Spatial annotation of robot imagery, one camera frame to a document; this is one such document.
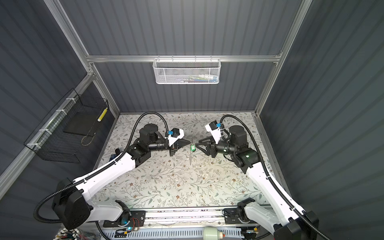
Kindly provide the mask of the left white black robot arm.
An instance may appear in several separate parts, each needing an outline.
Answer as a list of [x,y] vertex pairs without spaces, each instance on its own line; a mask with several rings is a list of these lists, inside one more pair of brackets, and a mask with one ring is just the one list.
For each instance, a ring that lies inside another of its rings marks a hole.
[[82,177],[60,181],[56,191],[35,207],[35,220],[45,224],[63,224],[69,230],[84,223],[104,220],[128,225],[132,215],[123,201],[98,204],[92,200],[93,196],[113,180],[138,168],[151,157],[152,152],[169,151],[172,157],[179,149],[191,144],[184,138],[184,130],[169,129],[165,118],[159,113],[154,114],[165,125],[164,136],[155,124],[146,124],[141,128],[136,140],[133,139],[135,133],[131,132],[124,150],[110,162]]

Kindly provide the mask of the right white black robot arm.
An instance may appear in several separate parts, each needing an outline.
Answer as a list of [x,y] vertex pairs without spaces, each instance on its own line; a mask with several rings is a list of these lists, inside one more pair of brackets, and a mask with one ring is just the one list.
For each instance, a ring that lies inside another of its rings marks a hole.
[[224,115],[205,126],[211,135],[196,143],[196,148],[215,158],[230,157],[241,171],[257,185],[272,207],[269,211],[252,198],[238,203],[238,218],[254,221],[276,240],[315,240],[329,237],[319,230],[319,218],[307,212],[285,191],[268,170],[256,140],[248,126],[234,115]]

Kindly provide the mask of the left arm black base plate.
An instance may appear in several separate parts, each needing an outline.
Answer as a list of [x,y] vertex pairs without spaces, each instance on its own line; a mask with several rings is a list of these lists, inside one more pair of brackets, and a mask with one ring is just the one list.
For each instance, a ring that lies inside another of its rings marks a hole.
[[123,213],[116,221],[104,221],[104,228],[117,227],[143,227],[146,219],[146,211],[131,211],[130,214]]

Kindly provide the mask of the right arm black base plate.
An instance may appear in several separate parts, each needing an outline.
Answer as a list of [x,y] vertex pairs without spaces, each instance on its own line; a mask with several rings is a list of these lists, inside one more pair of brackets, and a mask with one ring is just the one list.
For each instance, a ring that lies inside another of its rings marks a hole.
[[240,218],[240,213],[239,213],[237,208],[224,208],[222,210],[222,214],[224,216],[225,223],[227,225],[256,224],[255,221],[241,219]]

